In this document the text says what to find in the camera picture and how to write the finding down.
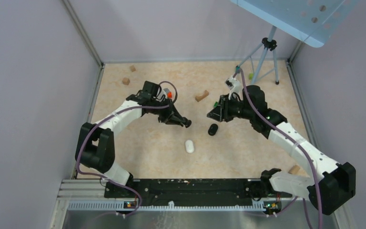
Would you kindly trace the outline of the black earbud charging case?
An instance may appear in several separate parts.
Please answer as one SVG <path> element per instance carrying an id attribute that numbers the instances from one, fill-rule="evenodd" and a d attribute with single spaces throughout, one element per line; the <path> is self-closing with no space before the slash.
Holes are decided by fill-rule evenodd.
<path id="1" fill-rule="evenodd" d="M 217 133 L 218 129 L 219 126 L 217 124 L 211 124 L 207 133 L 210 136 L 214 136 Z"/>

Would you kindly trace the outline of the white earbud charging case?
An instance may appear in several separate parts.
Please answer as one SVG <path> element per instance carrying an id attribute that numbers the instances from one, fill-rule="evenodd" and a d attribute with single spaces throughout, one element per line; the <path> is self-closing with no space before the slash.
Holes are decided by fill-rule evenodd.
<path id="1" fill-rule="evenodd" d="M 194 142 L 192 140 L 185 141 L 185 151 L 188 154 L 192 154 L 195 151 Z"/>

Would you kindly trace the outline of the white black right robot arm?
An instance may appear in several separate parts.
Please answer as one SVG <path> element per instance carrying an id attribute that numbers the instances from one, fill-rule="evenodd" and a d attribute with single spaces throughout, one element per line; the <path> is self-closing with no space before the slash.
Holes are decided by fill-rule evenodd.
<path id="1" fill-rule="evenodd" d="M 355 196 L 356 169 L 352 164 L 340 164 L 309 143 L 280 112 L 268 108 L 265 93 L 259 86 L 247 86 L 242 93 L 243 99 L 237 95 L 221 95 L 207 117 L 217 122 L 230 122 L 234 118 L 248 120 L 256 132 L 280 146 L 309 175 L 306 178 L 276 168 L 265 170 L 260 184 L 265 196 L 285 192 L 301 197 L 324 215 L 332 214 Z"/>

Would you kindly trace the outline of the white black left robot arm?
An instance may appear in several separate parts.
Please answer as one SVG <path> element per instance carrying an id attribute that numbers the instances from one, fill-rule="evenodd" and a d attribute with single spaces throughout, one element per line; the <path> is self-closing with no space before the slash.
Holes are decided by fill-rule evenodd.
<path id="1" fill-rule="evenodd" d="M 159 83 L 145 81 L 143 88 L 129 95 L 122 105 L 96 123 L 86 122 L 81 126 L 75 153 L 76 169 L 80 165 L 94 169 L 100 178 L 116 183 L 115 190 L 120 196 L 133 193 L 133 176 L 122 168 L 115 159 L 115 138 L 130 123 L 144 116 L 158 116 L 158 122 L 185 128 L 192 122 L 179 114 L 174 106 L 176 99 L 169 98 Z"/>

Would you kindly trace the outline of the brown wooden arch block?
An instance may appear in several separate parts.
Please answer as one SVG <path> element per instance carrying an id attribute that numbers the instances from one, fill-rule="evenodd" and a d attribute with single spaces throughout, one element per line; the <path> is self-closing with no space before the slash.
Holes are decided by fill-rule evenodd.
<path id="1" fill-rule="evenodd" d="M 209 95 L 209 92 L 208 92 L 207 90 L 204 90 L 204 92 L 203 92 L 201 95 L 197 95 L 197 96 L 195 97 L 195 100 L 196 100 L 197 102 L 200 102 L 200 101 L 202 101 L 204 98 L 206 98 L 208 95 Z"/>

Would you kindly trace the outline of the small tan wooden cube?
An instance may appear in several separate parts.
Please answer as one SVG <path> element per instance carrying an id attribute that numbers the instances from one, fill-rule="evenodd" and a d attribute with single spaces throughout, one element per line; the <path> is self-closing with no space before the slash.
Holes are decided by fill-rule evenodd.
<path id="1" fill-rule="evenodd" d="M 130 70 L 131 70 L 131 72 L 135 72 L 135 71 L 136 71 L 135 66 L 134 66 L 134 65 L 131 65 L 131 66 L 130 66 Z"/>

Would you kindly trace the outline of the grey tripod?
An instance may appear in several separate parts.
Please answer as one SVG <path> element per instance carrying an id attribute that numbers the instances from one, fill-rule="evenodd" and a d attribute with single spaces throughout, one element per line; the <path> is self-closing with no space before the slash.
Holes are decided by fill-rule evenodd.
<path id="1" fill-rule="evenodd" d="M 269 35 L 267 37 L 264 37 L 262 38 L 262 41 L 261 43 L 253 50 L 251 51 L 251 53 L 249 55 L 247 55 L 247 57 L 245 59 L 243 59 L 237 66 L 242 67 L 242 65 L 247 61 L 247 60 L 250 60 L 251 62 L 251 67 L 252 67 L 252 73 L 254 74 L 254 77 L 253 79 L 251 80 L 251 84 L 255 84 L 256 82 L 260 81 L 261 79 L 263 79 L 265 76 L 267 76 L 268 74 L 274 72 L 275 74 L 275 84 L 276 85 L 279 85 L 280 81 L 279 81 L 279 75 L 278 75 L 278 65 L 277 65 L 277 56 L 276 56 L 276 48 L 277 48 L 277 42 L 276 40 L 273 39 L 274 35 L 275 35 L 275 32 L 277 30 L 277 27 L 275 26 L 272 26 L 270 32 L 269 32 Z M 262 51 L 262 54 L 261 54 L 261 57 L 258 61 L 258 65 L 256 68 L 254 68 L 254 62 L 253 62 L 253 59 L 252 59 L 252 56 L 259 50 L 263 48 L 263 51 Z M 263 75 L 259 75 L 260 74 L 260 71 L 261 71 L 261 68 L 263 66 L 263 63 L 266 59 L 266 56 L 267 56 L 267 53 L 268 52 L 271 52 L 272 55 L 273 55 L 273 62 L 274 62 L 274 67 L 266 72 L 265 74 Z M 235 70 L 235 74 L 234 76 L 236 76 L 238 73 L 240 73 L 240 70 L 239 71 L 236 71 Z"/>

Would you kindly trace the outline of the tan block near base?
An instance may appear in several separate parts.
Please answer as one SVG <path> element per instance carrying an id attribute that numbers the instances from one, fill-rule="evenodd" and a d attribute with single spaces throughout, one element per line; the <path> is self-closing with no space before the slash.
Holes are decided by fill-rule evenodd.
<path id="1" fill-rule="evenodd" d="M 290 175 L 298 175 L 299 171 L 301 170 L 299 165 L 294 165 L 293 167 L 290 168 L 290 170 L 288 171 L 288 173 Z"/>

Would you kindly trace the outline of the light blue perforated panel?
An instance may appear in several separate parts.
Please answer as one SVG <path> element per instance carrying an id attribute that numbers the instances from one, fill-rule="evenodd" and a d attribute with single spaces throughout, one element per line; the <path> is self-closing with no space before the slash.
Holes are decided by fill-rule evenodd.
<path id="1" fill-rule="evenodd" d="M 232 0 L 233 4 L 320 48 L 357 5 L 357 0 Z"/>

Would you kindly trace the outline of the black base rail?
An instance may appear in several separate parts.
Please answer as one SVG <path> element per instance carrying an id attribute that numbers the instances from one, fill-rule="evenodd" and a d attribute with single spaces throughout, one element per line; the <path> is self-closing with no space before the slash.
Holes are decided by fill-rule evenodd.
<path id="1" fill-rule="evenodd" d="M 142 206 L 166 206 L 172 201 L 178 207 L 251 206 L 265 198 L 290 198 L 288 193 L 268 190 L 259 179 L 134 179 L 131 190 L 107 183 L 105 198 L 142 197 Z"/>

